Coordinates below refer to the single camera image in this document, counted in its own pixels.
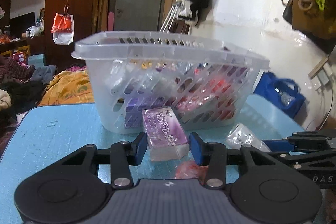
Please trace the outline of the red mesh packet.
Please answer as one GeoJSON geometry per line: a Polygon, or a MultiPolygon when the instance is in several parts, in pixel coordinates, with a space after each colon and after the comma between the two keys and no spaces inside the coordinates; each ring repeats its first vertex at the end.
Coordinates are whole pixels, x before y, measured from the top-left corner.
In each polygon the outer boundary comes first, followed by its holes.
{"type": "Polygon", "coordinates": [[[181,163],[175,172],[175,179],[193,179],[203,181],[208,171],[208,166],[198,166],[193,160],[181,163]]]}

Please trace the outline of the clear plastic packet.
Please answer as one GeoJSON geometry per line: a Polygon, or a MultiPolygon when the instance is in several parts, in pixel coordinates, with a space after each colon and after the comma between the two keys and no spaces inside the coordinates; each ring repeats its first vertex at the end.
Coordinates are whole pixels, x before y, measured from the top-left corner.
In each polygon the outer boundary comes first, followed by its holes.
{"type": "Polygon", "coordinates": [[[233,127],[226,138],[226,144],[232,149],[240,149],[243,145],[251,145],[263,152],[271,151],[261,139],[242,123],[233,127]]]}

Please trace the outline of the purple calcium tablet box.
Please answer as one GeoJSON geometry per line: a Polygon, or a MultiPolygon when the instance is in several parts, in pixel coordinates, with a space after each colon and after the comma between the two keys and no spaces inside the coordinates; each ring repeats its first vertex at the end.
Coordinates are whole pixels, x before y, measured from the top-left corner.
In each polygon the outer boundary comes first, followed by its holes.
{"type": "Polygon", "coordinates": [[[151,161],[179,160],[189,153],[189,139],[172,108],[143,110],[142,124],[151,161]]]}

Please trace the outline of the translucent white plastic basket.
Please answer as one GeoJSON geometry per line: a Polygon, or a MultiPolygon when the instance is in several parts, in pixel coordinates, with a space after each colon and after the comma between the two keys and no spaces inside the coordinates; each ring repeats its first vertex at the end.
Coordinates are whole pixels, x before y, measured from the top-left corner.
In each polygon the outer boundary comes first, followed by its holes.
{"type": "Polygon", "coordinates": [[[104,128],[132,134],[142,112],[170,107],[187,130],[234,122],[269,60],[221,40],[150,31],[111,31],[75,43],[104,128]]]}

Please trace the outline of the blue shopping bag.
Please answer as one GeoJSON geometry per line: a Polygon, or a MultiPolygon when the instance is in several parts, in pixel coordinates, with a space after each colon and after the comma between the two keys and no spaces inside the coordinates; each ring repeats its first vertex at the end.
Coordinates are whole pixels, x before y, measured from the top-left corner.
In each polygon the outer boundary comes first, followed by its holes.
{"type": "Polygon", "coordinates": [[[254,90],[290,118],[299,112],[306,98],[299,92],[299,86],[292,79],[280,79],[272,72],[264,72],[254,90]]]}

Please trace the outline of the yellow floral blanket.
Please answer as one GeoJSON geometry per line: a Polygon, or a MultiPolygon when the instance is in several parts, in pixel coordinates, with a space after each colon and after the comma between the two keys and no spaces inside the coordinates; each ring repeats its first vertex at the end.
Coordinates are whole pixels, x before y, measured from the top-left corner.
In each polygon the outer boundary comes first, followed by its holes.
{"type": "Polygon", "coordinates": [[[49,83],[38,106],[94,102],[95,99],[87,71],[62,71],[49,83]]]}

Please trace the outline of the purple clothes pile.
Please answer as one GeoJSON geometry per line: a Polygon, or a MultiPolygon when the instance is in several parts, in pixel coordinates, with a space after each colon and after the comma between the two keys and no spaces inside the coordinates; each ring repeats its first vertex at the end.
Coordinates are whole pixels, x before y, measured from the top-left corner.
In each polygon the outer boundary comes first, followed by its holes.
{"type": "Polygon", "coordinates": [[[1,56],[1,71],[0,80],[1,83],[16,82],[24,83],[28,81],[35,71],[35,67],[25,67],[20,65],[12,57],[1,56]]]}

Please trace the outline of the orange white plastic bag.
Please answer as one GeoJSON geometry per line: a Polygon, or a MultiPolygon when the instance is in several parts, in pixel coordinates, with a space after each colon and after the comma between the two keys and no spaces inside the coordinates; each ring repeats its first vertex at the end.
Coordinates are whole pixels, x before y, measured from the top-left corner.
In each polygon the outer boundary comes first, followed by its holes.
{"type": "Polygon", "coordinates": [[[64,46],[70,45],[74,41],[74,26],[73,15],[56,13],[51,28],[54,43],[64,46]]]}

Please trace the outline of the black television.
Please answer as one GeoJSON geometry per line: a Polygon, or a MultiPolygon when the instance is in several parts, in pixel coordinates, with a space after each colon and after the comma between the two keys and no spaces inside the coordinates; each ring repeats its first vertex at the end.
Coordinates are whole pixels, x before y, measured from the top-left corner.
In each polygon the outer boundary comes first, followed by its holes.
{"type": "Polygon", "coordinates": [[[35,13],[30,12],[10,19],[10,35],[13,38],[21,38],[29,27],[35,25],[35,13]]]}

